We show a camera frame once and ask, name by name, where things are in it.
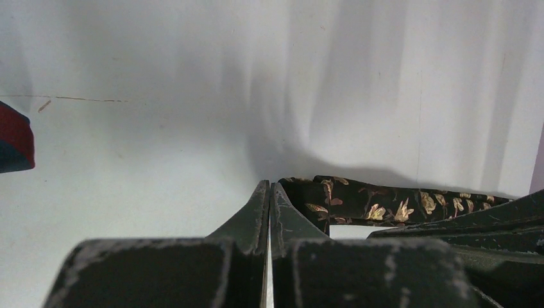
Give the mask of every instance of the black object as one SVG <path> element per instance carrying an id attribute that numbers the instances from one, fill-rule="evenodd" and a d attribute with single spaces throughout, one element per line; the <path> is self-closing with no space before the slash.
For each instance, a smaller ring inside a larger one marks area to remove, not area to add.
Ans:
<path id="1" fill-rule="evenodd" d="M 276 307 L 539 307 L 543 203 L 333 241 L 261 181 L 204 239 L 81 243 L 45 307 L 263 307 L 269 227 Z"/>

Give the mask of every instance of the folded cloth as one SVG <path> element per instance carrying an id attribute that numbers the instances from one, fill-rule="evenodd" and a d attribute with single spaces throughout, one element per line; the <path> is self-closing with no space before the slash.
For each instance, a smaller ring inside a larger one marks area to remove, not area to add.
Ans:
<path id="1" fill-rule="evenodd" d="M 487 194 L 377 186 L 337 176 L 279 182 L 293 206 L 326 234 L 330 225 L 398 227 L 454 218 L 511 201 Z"/>
<path id="2" fill-rule="evenodd" d="M 0 173 L 34 168 L 30 120 L 0 101 Z"/>

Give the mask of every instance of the red and blue cloth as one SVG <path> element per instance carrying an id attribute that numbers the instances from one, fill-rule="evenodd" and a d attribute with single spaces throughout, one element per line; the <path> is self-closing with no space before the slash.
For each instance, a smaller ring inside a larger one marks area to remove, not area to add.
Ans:
<path id="1" fill-rule="evenodd" d="M 0 173 L 34 168 L 30 120 L 0 101 Z"/>

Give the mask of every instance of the floral fabric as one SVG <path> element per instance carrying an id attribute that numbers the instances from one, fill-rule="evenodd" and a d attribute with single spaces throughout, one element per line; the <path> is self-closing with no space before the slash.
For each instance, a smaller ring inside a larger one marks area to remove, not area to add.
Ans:
<path id="1" fill-rule="evenodd" d="M 507 198 L 435 189 L 376 186 L 337 176 L 279 181 L 291 203 L 316 227 L 399 227 L 450 219 L 511 201 Z"/>

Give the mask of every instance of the white surface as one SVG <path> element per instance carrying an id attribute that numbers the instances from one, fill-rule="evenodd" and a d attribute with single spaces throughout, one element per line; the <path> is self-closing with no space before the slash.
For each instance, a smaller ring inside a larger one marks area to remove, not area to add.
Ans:
<path id="1" fill-rule="evenodd" d="M 0 175 L 0 307 L 88 237 L 203 236 L 257 180 L 527 194 L 544 3 L 0 2 L 0 95 L 37 167 Z"/>

